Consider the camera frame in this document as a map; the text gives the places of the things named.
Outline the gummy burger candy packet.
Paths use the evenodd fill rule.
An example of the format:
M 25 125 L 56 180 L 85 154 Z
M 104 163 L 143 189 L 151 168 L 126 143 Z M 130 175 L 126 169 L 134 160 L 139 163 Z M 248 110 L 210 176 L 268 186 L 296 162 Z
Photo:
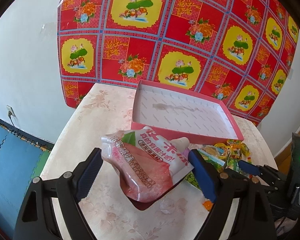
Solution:
M 218 158 L 225 162 L 224 168 L 240 173 L 242 171 L 238 164 L 240 160 L 252 163 L 249 148 L 240 140 L 228 139 L 225 144 L 217 143 L 214 146 L 219 152 Z

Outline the blue foam floor mat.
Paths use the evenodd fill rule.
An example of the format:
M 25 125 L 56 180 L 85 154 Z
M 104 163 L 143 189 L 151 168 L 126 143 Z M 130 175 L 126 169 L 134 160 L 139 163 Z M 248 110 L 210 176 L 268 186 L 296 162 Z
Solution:
M 49 155 L 0 125 L 0 228 L 9 238 L 29 184 L 41 174 Z

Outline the orange jelly cup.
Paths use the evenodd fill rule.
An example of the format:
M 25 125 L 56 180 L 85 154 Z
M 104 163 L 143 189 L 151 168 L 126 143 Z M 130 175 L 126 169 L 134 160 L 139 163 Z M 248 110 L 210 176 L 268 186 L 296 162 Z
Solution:
M 205 207 L 205 209 L 210 212 L 213 207 L 213 202 L 211 202 L 211 200 L 206 200 L 205 202 L 203 202 L 203 207 Z

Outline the red floral patterned cloth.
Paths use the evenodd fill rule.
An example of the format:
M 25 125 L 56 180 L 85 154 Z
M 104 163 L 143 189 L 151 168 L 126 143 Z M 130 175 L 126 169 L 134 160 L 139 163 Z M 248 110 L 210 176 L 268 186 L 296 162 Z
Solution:
M 221 100 L 258 125 L 290 71 L 299 28 L 279 0 L 61 0 L 65 103 L 95 83 L 155 81 Z

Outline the pink jelly drink pouch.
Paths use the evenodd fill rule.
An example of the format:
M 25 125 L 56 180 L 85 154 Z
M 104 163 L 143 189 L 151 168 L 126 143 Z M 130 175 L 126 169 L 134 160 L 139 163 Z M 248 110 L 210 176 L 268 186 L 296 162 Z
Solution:
M 124 194 L 140 203 L 160 199 L 192 170 L 186 137 L 168 140 L 152 128 L 104 135 L 102 159 L 120 176 Z

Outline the pink shallow cardboard box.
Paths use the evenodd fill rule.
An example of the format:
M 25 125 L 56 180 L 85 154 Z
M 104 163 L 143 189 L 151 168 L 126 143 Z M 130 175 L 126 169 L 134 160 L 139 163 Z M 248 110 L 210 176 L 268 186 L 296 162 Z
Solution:
M 192 144 L 243 140 L 233 116 L 218 99 L 154 81 L 138 84 L 132 129 L 151 127 L 168 140 L 186 137 Z

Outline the green pea snack bag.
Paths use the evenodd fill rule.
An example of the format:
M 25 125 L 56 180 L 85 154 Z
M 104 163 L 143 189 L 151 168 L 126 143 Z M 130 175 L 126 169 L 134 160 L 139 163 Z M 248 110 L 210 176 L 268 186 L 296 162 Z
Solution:
M 223 171 L 225 161 L 220 152 L 211 146 L 186 149 L 183 153 L 186 160 L 193 166 L 185 181 L 202 192 L 214 191 L 217 184 L 217 175 Z

